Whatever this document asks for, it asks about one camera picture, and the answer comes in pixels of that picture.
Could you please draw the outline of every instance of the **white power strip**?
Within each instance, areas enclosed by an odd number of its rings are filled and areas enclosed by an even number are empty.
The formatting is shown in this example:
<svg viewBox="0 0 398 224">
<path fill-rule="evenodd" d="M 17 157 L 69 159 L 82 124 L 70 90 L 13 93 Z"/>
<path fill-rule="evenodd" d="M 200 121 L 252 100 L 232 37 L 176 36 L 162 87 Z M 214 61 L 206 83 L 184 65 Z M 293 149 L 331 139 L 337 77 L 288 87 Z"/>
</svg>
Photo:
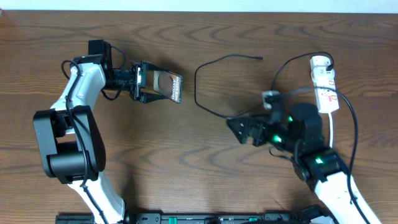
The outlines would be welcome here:
<svg viewBox="0 0 398 224">
<path fill-rule="evenodd" d="M 311 65 L 311 79 L 313 85 L 317 87 L 328 87 L 336 89 L 335 85 L 335 70 L 332 69 L 327 71 L 327 66 L 330 65 L 330 59 L 325 56 L 314 56 L 310 60 Z M 337 94 L 334 91 L 316 88 L 315 97 L 317 99 L 317 106 L 319 113 L 329 114 L 329 125 L 330 125 L 330 140 L 329 146 L 333 145 L 333 120 L 331 113 L 336 111 L 338 106 Z"/>
</svg>

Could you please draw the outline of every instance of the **brown wood surface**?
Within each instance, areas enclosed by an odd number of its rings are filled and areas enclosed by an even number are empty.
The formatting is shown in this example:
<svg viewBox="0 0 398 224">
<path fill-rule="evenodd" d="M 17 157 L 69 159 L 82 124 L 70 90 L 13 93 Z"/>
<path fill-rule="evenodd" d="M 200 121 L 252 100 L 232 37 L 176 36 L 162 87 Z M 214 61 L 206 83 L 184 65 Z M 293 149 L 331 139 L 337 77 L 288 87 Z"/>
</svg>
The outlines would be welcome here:
<svg viewBox="0 0 398 224">
<path fill-rule="evenodd" d="M 91 39 L 119 47 L 128 61 L 184 76 L 181 105 L 98 97 L 106 171 L 130 208 L 251 213 L 320 203 L 291 164 L 269 155 L 268 146 L 240 145 L 224 120 L 195 105 L 193 74 L 226 54 L 264 56 L 200 70 L 198 100 L 232 114 L 259 103 L 286 60 L 326 50 L 358 116 L 356 183 L 383 223 L 398 223 L 396 15 L 51 11 L 4 11 L 0 18 L 0 223 L 53 223 L 59 213 L 88 212 L 73 190 L 44 174 L 32 117 L 65 88 L 60 63 L 86 54 Z M 312 85 L 309 58 L 286 67 L 277 89 Z M 309 93 L 294 101 L 314 99 Z M 353 122 L 341 100 L 340 107 L 335 147 L 348 162 Z"/>
</svg>

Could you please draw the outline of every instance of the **white cord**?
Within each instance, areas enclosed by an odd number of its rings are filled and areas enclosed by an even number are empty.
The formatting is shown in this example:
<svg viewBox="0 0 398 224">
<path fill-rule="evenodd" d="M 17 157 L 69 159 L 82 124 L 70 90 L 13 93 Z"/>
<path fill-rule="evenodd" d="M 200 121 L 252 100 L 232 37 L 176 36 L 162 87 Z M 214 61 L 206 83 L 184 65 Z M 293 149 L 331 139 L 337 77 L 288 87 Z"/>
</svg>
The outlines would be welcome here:
<svg viewBox="0 0 398 224">
<path fill-rule="evenodd" d="M 329 137 L 329 147 L 333 146 L 333 120 L 331 118 L 331 112 L 328 113 L 329 115 L 329 127 L 330 127 L 330 137 Z"/>
</svg>

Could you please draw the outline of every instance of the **wood grain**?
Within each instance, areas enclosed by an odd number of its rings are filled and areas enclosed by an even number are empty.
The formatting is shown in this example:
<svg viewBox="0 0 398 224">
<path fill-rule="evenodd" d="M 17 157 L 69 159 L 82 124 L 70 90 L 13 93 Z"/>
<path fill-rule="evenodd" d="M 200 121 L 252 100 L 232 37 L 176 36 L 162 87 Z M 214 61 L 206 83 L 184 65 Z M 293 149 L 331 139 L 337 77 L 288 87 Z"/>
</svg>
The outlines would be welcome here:
<svg viewBox="0 0 398 224">
<path fill-rule="evenodd" d="M 126 94 L 112 102 L 98 97 L 94 114 L 106 145 L 106 171 L 131 208 L 263 212 L 320 203 L 290 164 L 270 156 L 267 146 L 240 145 L 225 121 L 194 104 L 193 74 L 227 54 L 263 56 L 263 61 L 231 58 L 200 70 L 198 100 L 233 114 L 260 102 L 286 60 L 325 50 L 335 58 L 337 87 L 358 116 L 356 183 L 383 223 L 398 223 L 397 38 L 396 15 L 5 11 L 0 223 L 53 223 L 58 213 L 88 212 L 76 193 L 44 174 L 32 117 L 63 91 L 67 81 L 60 63 L 86 54 L 91 39 L 107 40 L 128 60 L 148 60 L 184 76 L 181 105 L 143 105 Z M 308 60 L 286 67 L 277 89 L 312 85 Z M 115 53 L 114 64 L 120 62 Z M 348 162 L 353 124 L 342 101 L 340 107 L 333 113 L 335 147 Z"/>
</svg>

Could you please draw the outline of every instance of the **power strip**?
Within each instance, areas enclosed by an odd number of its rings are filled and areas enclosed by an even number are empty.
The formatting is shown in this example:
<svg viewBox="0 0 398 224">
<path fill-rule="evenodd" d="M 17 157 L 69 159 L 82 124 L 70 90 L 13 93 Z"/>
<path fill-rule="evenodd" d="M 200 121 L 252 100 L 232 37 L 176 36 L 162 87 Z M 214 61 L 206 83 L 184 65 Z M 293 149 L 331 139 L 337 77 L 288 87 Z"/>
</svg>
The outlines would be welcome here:
<svg viewBox="0 0 398 224">
<path fill-rule="evenodd" d="M 335 70 L 327 71 L 327 66 L 330 65 L 330 59 L 325 56 L 314 56 L 310 60 L 311 65 L 311 79 L 315 87 L 328 87 L 336 89 L 335 85 Z M 329 114 L 330 125 L 330 142 L 329 146 L 333 145 L 333 120 L 331 113 L 339 108 L 337 94 L 334 91 L 316 88 L 315 98 L 317 99 L 317 106 L 319 113 Z"/>
</svg>

